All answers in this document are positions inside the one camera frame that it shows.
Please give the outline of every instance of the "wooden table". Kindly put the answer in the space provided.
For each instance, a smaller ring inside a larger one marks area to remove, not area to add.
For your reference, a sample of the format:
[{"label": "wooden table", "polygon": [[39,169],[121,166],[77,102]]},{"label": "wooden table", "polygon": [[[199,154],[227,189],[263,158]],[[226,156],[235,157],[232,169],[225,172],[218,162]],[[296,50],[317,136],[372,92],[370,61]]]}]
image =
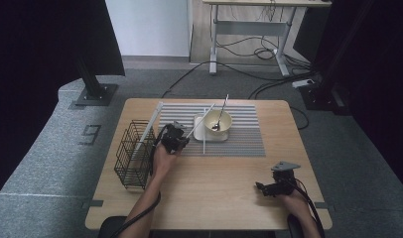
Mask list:
[{"label": "wooden table", "polygon": [[[142,189],[126,189],[114,171],[116,151],[130,122],[149,120],[158,102],[216,103],[223,99],[128,99],[118,122],[86,227],[99,229],[109,216],[127,215]],[[307,187],[313,202],[324,202],[314,171],[285,101],[229,100],[228,105],[255,105],[266,157],[179,157],[162,188],[153,229],[279,230],[287,229],[286,209],[277,198],[264,197],[255,182],[274,183],[271,168],[281,161],[298,164],[295,177]],[[158,130],[159,117],[154,124]],[[325,229],[332,227],[326,209],[318,209]]]},{"label": "wooden table", "polygon": [[[203,3],[214,6],[214,19],[212,24],[212,42],[210,48],[210,74],[216,74],[216,37],[217,35],[244,35],[244,36],[275,36],[281,37],[278,49],[274,50],[276,62],[283,76],[289,76],[289,71],[283,58],[283,50],[288,40],[292,21],[297,7],[330,7],[331,1],[322,0],[202,0]],[[291,14],[286,22],[241,22],[241,21],[219,21],[218,6],[273,6],[273,7],[291,7]]]}]

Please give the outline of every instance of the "table top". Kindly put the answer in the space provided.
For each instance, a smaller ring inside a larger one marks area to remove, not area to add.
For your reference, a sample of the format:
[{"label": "table top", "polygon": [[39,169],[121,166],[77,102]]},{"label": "table top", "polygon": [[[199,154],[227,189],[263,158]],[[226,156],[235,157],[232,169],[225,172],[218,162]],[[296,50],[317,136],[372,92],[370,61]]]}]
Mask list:
[{"label": "table top", "polygon": [[[132,120],[149,120],[159,101],[165,103],[216,103],[223,99],[143,99],[125,102],[93,200],[86,227],[99,229],[109,216],[128,215],[143,192],[126,189],[114,171],[116,151]],[[179,157],[162,187],[153,229],[279,230],[287,229],[287,210],[274,197],[265,197],[255,182],[274,183],[271,168],[281,161],[298,164],[295,177],[306,186],[313,202],[324,202],[314,171],[289,105],[281,100],[228,100],[228,105],[255,106],[265,157]],[[157,135],[158,119],[154,123]],[[325,229],[332,227],[326,209],[318,209]]]},{"label": "table top", "polygon": [[202,0],[209,5],[276,6],[276,7],[330,7],[331,1],[322,0]]}]

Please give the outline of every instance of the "white bowl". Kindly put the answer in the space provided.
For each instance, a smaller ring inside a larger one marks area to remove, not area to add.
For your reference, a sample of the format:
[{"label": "white bowl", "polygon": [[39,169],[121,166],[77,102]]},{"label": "white bowl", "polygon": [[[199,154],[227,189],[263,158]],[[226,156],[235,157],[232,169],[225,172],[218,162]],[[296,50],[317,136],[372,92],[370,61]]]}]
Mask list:
[{"label": "white bowl", "polygon": [[204,126],[207,128],[207,131],[211,134],[221,134],[229,130],[232,125],[232,117],[223,110],[222,116],[220,117],[220,130],[213,131],[211,128],[217,123],[220,115],[220,110],[210,110],[207,112],[207,115],[204,117]]}]

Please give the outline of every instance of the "desk leg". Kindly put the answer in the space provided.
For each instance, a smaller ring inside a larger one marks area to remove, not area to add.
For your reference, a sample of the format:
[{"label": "desk leg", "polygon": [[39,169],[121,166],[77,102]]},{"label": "desk leg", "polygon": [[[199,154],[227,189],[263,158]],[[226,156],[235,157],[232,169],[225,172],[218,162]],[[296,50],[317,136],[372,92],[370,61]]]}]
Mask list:
[{"label": "desk leg", "polygon": [[283,39],[281,44],[279,44],[279,48],[274,51],[276,56],[276,61],[278,62],[279,68],[281,69],[283,76],[289,76],[289,71],[285,65],[285,59],[282,57],[283,50],[285,49],[286,41],[288,40],[289,31],[291,31],[292,21],[294,20],[295,12],[297,11],[296,7],[292,7],[291,15],[286,22],[285,32],[283,35]]},{"label": "desk leg", "polygon": [[214,19],[213,19],[213,25],[212,25],[212,33],[213,33],[213,39],[211,40],[211,48],[210,48],[210,68],[209,68],[209,73],[211,75],[216,74],[216,54],[217,54],[217,49],[216,49],[216,23],[217,23],[217,8],[218,5],[214,5]]}]

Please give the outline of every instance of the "wire basket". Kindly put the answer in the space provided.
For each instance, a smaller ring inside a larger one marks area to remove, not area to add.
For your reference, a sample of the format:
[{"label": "wire basket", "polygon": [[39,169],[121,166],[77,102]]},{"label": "wire basket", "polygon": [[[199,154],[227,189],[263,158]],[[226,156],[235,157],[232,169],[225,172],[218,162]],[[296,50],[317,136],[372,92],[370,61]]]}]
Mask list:
[{"label": "wire basket", "polygon": [[144,189],[146,186],[150,154],[156,139],[151,128],[143,142],[140,142],[148,123],[145,120],[131,121],[121,139],[114,170],[126,188],[141,186]]}]

